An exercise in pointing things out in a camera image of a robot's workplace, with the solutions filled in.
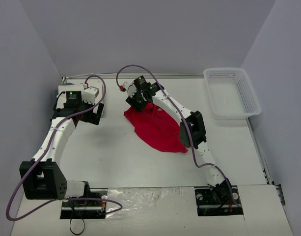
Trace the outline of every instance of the black wire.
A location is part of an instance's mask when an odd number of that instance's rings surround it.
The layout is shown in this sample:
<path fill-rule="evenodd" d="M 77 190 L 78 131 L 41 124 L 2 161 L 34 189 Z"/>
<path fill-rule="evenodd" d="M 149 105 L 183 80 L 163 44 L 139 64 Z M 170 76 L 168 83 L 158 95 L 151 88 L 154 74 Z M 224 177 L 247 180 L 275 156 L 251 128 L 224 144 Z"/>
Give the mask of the black wire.
<path fill-rule="evenodd" d="M 75 210 L 75 206 L 74 206 L 74 201 L 68 201 L 68 204 L 70 206 L 70 208 L 72 209 L 72 214 L 71 214 L 71 219 L 70 219 L 70 231 L 73 235 L 81 235 L 84 231 L 85 231 L 85 227 L 86 227 L 86 224 L 85 224 L 85 221 L 83 220 L 81 214 L 79 214 L 76 210 Z M 82 223 L 83 223 L 83 230 L 80 232 L 80 233 L 75 233 L 72 231 L 72 228 L 71 228 L 71 223 L 72 223 L 72 219 L 73 219 L 73 216 L 74 216 L 74 213 L 77 213 L 79 215 L 79 217 L 81 218 L 82 220 Z"/>
<path fill-rule="evenodd" d="M 56 101 L 55 101 L 55 104 L 54 104 L 54 106 L 53 106 L 53 111 L 56 111 L 56 106 L 57 106 L 58 99 L 60 98 L 60 96 L 61 96 L 62 94 L 65 94 L 65 91 L 61 92 L 61 93 L 57 96 Z"/>

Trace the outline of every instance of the gray wall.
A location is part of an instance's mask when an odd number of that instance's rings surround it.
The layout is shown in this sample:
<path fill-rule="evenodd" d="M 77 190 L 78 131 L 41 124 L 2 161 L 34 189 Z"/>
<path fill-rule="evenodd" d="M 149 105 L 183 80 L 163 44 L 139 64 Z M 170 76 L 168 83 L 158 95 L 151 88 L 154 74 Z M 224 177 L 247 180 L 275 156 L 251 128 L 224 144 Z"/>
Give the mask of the gray wall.
<path fill-rule="evenodd" d="M 6 205 L 21 161 L 33 157 L 47 134 L 58 84 L 51 57 L 18 0 L 0 0 L 0 236 L 12 230 Z"/>
<path fill-rule="evenodd" d="M 20 0 L 62 75 L 240 67 L 274 0 Z"/>
<path fill-rule="evenodd" d="M 263 109 L 251 119 L 255 135 L 301 236 L 301 0 L 275 3 L 243 68 Z"/>

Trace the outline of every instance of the purple cable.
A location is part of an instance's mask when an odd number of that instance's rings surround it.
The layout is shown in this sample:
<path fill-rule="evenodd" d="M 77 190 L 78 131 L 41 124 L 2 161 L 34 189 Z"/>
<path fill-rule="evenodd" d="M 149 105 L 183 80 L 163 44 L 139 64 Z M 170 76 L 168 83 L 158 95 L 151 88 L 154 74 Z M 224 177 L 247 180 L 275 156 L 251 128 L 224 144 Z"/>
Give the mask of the purple cable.
<path fill-rule="evenodd" d="M 158 82 L 157 78 L 155 77 L 155 75 L 154 75 L 150 70 L 148 70 L 147 68 L 145 68 L 145 67 L 143 67 L 143 66 L 141 66 L 141 65 L 134 65 L 134 64 L 126 65 L 126 66 L 122 67 L 122 68 L 117 72 L 116 78 L 115 78 L 116 84 L 120 87 L 120 84 L 118 83 L 118 76 L 119 76 L 119 74 L 121 73 L 121 71 L 124 70 L 124 69 L 127 68 L 127 67 L 138 67 L 138 68 L 141 68 L 141 69 L 147 71 L 147 72 L 152 76 L 152 78 L 157 82 L 157 84 L 158 84 L 160 90 L 162 91 L 162 93 L 164 94 L 164 96 L 166 96 L 166 98 L 171 102 L 171 104 L 174 106 L 174 108 L 177 110 L 177 112 L 178 112 L 178 113 L 180 114 L 180 116 L 181 116 L 181 119 L 182 119 L 182 121 L 183 121 L 183 123 L 184 123 L 184 125 L 185 125 L 185 128 L 186 128 L 186 132 L 187 132 L 187 134 L 188 134 L 188 136 L 189 136 L 189 138 L 190 138 L 190 144 L 191 144 L 192 156 L 193 156 L 193 160 L 194 160 L 195 166 L 196 166 L 197 168 L 201 168 L 201 167 L 204 167 L 204 166 L 214 166 L 217 170 L 219 170 L 219 172 L 222 174 L 222 176 L 223 176 L 223 178 L 224 178 L 226 184 L 228 185 L 228 188 L 229 188 L 229 190 L 230 190 L 230 194 L 231 194 L 233 203 L 234 203 L 235 205 L 237 205 L 238 207 L 242 207 L 241 205 L 237 204 L 237 202 L 234 200 L 234 198 L 233 198 L 233 192 L 232 192 L 232 187 L 231 187 L 231 185 L 230 185 L 230 183 L 229 183 L 229 180 L 227 179 L 227 177 L 225 176 L 225 174 L 223 173 L 223 171 L 222 171 L 218 166 L 216 166 L 216 165 L 213 164 L 213 163 L 204 163 L 204 164 L 201 164 L 201 165 L 199 165 L 199 164 L 197 163 L 196 156 L 195 156 L 195 149 L 194 149 L 194 144 L 193 144 L 193 139 L 192 139 L 192 136 L 191 136 L 190 128 L 189 128 L 189 126 L 188 126 L 188 124 L 187 124 L 187 122 L 186 122 L 184 116 L 182 115 L 182 112 L 181 112 L 180 109 L 175 105 L 175 103 L 172 101 L 172 99 L 171 99 L 169 96 L 167 96 L 166 92 L 164 91 L 164 89 L 162 88 L 162 86 L 160 85 L 160 83 Z"/>
<path fill-rule="evenodd" d="M 105 98 L 105 96 L 106 96 L 106 91 L 107 91 L 107 86 L 106 86 L 105 81 L 104 81 L 99 75 L 90 75 L 90 76 L 88 76 L 87 79 L 85 80 L 85 83 L 87 83 L 87 81 L 88 81 L 90 78 L 92 78 L 92 77 L 97 77 L 98 79 L 100 79 L 100 80 L 102 81 L 102 84 L 103 84 L 103 86 L 104 86 L 104 91 L 103 91 L 103 94 L 102 94 L 102 98 L 101 98 L 101 99 L 99 100 L 99 102 L 97 102 L 97 104 L 95 104 L 93 107 L 88 108 L 88 109 L 86 109 L 86 110 L 84 110 L 84 111 L 77 112 L 77 113 L 75 113 L 75 114 L 72 114 L 72 115 L 69 115 L 69 116 L 65 117 L 63 120 L 61 120 L 61 121 L 56 125 L 56 128 L 59 128 L 66 120 L 68 120 L 68 119 L 70 119 L 70 118 L 72 118 L 72 117 L 75 117 L 75 116 L 78 116 L 78 115 L 81 115 L 81 114 L 83 114 L 83 113 L 86 113 L 86 112 L 89 112 L 89 111 L 93 110 L 93 109 L 94 109 L 95 107 L 97 107 L 97 106 L 102 102 L 102 100 Z M 42 155 L 39 157 L 39 159 L 36 160 L 35 163 L 29 168 L 29 170 L 26 172 L 26 174 L 23 176 L 23 178 L 19 181 L 19 183 L 18 183 L 17 186 L 15 187 L 15 190 L 14 190 L 14 192 L 12 193 L 12 195 L 11 195 L 11 197 L 10 197 L 10 199 L 9 199 L 9 202 L 8 202 L 8 204 L 7 204 L 7 207 L 6 207 L 6 218 L 7 218 L 9 221 L 18 221 L 18 220 L 21 220 L 21 219 L 23 219 L 23 218 L 29 216 L 29 215 L 32 214 L 33 212 L 37 211 L 37 210 L 40 209 L 41 207 L 44 207 L 45 205 L 47 205 L 47 204 L 52 203 L 52 202 L 55 201 L 55 200 L 49 200 L 49 201 L 47 201 L 47 202 L 41 204 L 40 206 L 37 206 L 35 209 L 29 211 L 28 213 L 26 213 L 26 214 L 24 214 L 24 215 L 22 215 L 22 216 L 20 216 L 20 217 L 13 218 L 13 217 L 10 216 L 10 209 L 11 209 L 12 203 L 13 203 L 13 201 L 14 201 L 14 198 L 15 198 L 15 196 L 16 196 L 16 194 L 17 194 L 19 188 L 21 187 L 21 185 L 23 184 L 23 182 L 25 181 L 25 179 L 28 177 L 28 175 L 32 172 L 32 170 L 39 164 L 39 162 L 42 160 L 42 158 L 47 154 L 47 152 L 48 152 L 49 149 L 50 149 L 51 143 L 52 143 L 52 141 L 53 141 L 53 139 L 54 139 L 54 137 L 55 137 L 55 134 L 56 134 L 56 129 L 54 129 L 54 131 L 53 131 L 53 133 L 52 133 L 52 135 L 51 135 L 51 137 L 50 137 L 50 139 L 49 139 L 49 142 L 48 142 L 48 144 L 47 144 L 47 147 L 46 147 L 46 149 L 44 150 L 43 154 L 42 154 Z M 87 199 L 87 198 L 81 198 L 81 199 L 80 199 L 80 198 L 78 198 L 78 199 L 71 198 L 71 199 L 68 199 L 68 200 L 73 200 L 73 201 L 77 201 L 77 200 L 100 201 L 99 199 L 95 199 L 95 198 L 88 198 L 88 199 Z M 122 209 L 122 207 L 123 207 L 120 203 L 115 202 L 115 201 L 112 201 L 112 200 L 102 200 L 102 201 L 112 202 L 112 203 L 118 204 L 118 205 L 120 206 L 119 209 L 116 209 L 116 210 L 114 210 L 114 211 L 112 211 L 112 212 L 118 211 L 118 210 Z"/>

